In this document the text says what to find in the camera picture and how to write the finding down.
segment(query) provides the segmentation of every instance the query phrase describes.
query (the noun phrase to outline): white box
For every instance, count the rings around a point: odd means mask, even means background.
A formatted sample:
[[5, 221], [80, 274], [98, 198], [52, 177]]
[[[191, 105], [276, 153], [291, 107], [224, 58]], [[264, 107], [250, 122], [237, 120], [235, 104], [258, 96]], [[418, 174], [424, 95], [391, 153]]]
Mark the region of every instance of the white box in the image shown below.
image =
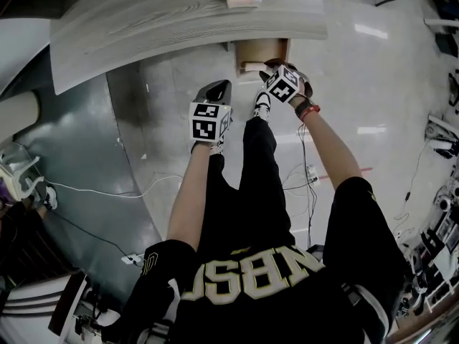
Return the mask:
[[189, 134], [192, 140], [216, 143], [230, 128], [230, 124], [230, 106], [191, 102]]
[[281, 102], [288, 102], [300, 92], [300, 75], [281, 65], [266, 82], [266, 92]]

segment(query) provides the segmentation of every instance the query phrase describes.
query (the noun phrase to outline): wristwatch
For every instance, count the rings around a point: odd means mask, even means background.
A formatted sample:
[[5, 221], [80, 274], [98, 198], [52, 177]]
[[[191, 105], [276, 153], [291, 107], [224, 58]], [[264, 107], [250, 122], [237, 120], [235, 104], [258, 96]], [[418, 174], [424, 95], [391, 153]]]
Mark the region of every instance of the wristwatch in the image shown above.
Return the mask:
[[312, 99], [306, 97], [305, 95], [302, 95], [300, 93], [298, 93], [296, 95], [296, 97], [302, 97], [304, 99], [304, 101], [302, 103], [300, 103], [297, 108], [295, 109], [295, 113], [296, 115], [298, 116], [298, 118], [303, 121], [304, 117], [313, 112], [313, 111], [316, 111], [317, 113], [320, 112], [321, 108], [315, 104]]

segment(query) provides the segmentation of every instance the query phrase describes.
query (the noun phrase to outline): white floor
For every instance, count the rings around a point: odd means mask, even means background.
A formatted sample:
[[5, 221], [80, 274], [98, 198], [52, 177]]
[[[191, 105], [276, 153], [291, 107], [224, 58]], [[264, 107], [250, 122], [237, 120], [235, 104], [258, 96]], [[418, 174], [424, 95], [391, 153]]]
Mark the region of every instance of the white floor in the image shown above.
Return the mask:
[[[381, 0], [323, 0], [328, 39], [294, 40], [290, 61], [310, 77], [313, 99], [322, 107], [322, 116], [350, 147], [359, 165], [371, 168], [364, 176], [372, 184], [393, 229], [399, 224], [393, 218], [402, 210], [424, 148], [427, 116], [442, 115], [448, 108], [448, 73], [453, 71], [455, 60], [439, 52], [433, 33], [423, 23], [424, 17], [436, 16], [428, 0], [399, 0], [376, 8], [374, 3], [378, 1]], [[220, 45], [147, 59], [141, 63], [141, 70], [150, 91], [142, 128], [148, 152], [143, 163], [133, 170], [140, 189], [144, 189], [153, 171], [156, 179], [167, 176], [165, 173], [184, 173], [192, 145], [188, 140], [188, 106], [199, 88], [220, 79], [236, 83], [236, 78], [234, 52], [226, 52]], [[244, 124], [251, 116], [259, 86], [233, 87], [235, 121], [225, 143], [224, 175], [234, 187], [239, 184], [242, 170]], [[289, 106], [273, 104], [270, 126], [278, 139], [275, 157], [283, 180], [302, 162], [296, 136], [299, 125]], [[307, 161], [320, 176], [326, 175], [312, 142], [307, 144]], [[410, 217], [397, 230], [406, 231], [402, 240], [416, 235], [428, 222], [434, 195], [449, 176], [452, 164], [425, 149], [411, 198], [404, 208]], [[177, 178], [161, 181], [145, 197], [162, 235], [179, 182]], [[303, 182], [297, 175], [288, 186]], [[323, 180], [315, 190], [318, 202], [311, 238], [313, 244], [322, 244], [333, 189], [329, 181]], [[306, 189], [293, 192], [304, 195]], [[292, 231], [297, 245], [304, 248], [308, 199], [286, 197]], [[222, 202], [222, 210], [229, 207], [236, 206]], [[358, 201], [355, 209], [358, 213]]]

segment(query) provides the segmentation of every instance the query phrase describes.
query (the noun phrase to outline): wood grain surface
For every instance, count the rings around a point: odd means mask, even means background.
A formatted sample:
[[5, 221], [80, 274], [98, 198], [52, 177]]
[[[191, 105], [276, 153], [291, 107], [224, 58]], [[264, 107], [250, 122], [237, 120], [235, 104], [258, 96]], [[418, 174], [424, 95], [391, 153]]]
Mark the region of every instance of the wood grain surface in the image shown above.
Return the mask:
[[258, 38], [325, 39], [322, 0], [79, 0], [51, 25], [57, 94], [122, 65], [165, 52]]

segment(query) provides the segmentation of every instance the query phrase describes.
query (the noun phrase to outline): wooden tabletop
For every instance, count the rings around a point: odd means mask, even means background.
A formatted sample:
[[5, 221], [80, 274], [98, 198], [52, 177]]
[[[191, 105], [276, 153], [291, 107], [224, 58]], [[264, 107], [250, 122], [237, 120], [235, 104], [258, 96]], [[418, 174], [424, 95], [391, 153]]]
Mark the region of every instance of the wooden tabletop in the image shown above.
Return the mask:
[[241, 39], [325, 39], [322, 0], [79, 0], [51, 24], [56, 94], [140, 59]]

